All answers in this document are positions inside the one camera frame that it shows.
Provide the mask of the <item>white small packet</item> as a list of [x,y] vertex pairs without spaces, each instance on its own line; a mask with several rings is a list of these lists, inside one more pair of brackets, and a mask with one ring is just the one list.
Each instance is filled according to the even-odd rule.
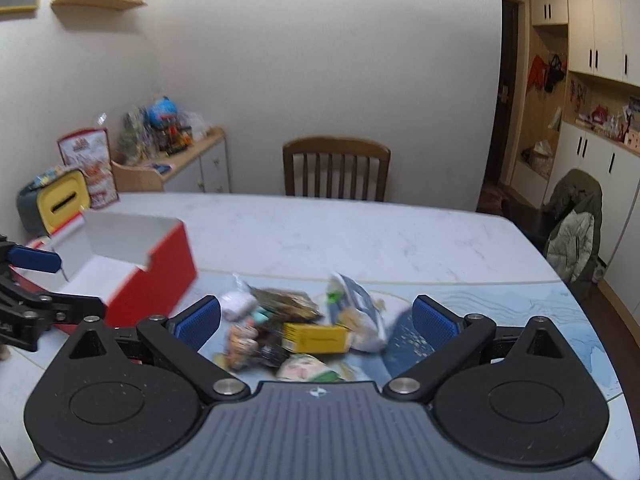
[[239,274],[233,274],[233,286],[218,297],[222,317],[227,322],[238,322],[253,313],[258,301],[252,294],[250,285]]

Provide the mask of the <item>red and white cardboard box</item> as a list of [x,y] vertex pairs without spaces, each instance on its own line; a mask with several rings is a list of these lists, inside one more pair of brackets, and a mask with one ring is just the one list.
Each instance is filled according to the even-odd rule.
[[198,276],[186,227],[175,218],[86,210],[28,246],[58,254],[62,270],[15,269],[21,285],[99,297],[112,327],[170,314]]

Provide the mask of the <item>brown foil snack packet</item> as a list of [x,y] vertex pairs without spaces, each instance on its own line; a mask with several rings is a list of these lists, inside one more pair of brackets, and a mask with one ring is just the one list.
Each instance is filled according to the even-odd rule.
[[323,318],[318,304],[306,292],[277,288],[250,287],[258,306],[281,322],[308,323]]

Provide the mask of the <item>yellow grey tissue box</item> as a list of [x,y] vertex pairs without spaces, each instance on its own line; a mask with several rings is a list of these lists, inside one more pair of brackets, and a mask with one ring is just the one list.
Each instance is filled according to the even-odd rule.
[[22,188],[15,203],[24,230],[40,237],[53,234],[89,209],[91,198],[85,175],[79,169],[56,167]]

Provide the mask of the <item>red white snack bag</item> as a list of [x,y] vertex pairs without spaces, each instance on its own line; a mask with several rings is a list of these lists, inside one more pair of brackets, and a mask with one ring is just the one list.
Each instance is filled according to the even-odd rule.
[[63,164],[79,169],[85,177],[92,209],[118,201],[106,129],[84,129],[58,139]]

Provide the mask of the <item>green jacket on chair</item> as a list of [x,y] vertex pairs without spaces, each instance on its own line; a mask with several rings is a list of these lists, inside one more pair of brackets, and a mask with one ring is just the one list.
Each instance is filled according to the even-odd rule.
[[574,168],[559,180],[542,208],[553,226],[544,258],[567,285],[592,280],[601,245],[602,198],[600,183]]

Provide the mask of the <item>wooden sideboard cabinet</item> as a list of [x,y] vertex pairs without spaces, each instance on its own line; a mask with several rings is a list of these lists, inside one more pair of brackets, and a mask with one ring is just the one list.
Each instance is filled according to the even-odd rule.
[[206,137],[178,154],[138,166],[112,162],[119,193],[230,193],[226,134],[210,128]]

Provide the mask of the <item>blue globe toy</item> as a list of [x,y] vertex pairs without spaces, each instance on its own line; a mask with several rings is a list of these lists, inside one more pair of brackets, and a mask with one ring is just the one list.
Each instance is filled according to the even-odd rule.
[[168,122],[174,122],[177,117],[176,104],[168,96],[162,96],[145,109],[145,120],[155,129],[163,129]]

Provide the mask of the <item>brown wooden chair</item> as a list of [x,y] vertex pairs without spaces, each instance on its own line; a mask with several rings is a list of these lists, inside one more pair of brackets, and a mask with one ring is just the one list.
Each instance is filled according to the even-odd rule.
[[286,196],[383,203],[392,152],[347,136],[305,136],[283,145]]

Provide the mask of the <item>wooden wall shelf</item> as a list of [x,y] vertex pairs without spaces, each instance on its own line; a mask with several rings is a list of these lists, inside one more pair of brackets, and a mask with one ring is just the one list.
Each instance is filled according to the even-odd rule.
[[146,3],[137,0],[52,0],[51,6],[86,6],[124,12],[146,6]]

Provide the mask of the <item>white wall cupboards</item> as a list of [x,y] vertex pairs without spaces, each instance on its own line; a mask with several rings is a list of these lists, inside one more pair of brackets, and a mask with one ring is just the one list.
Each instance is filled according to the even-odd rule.
[[639,0],[529,0],[511,185],[536,207],[572,169],[602,190],[604,287],[634,310],[639,257]]

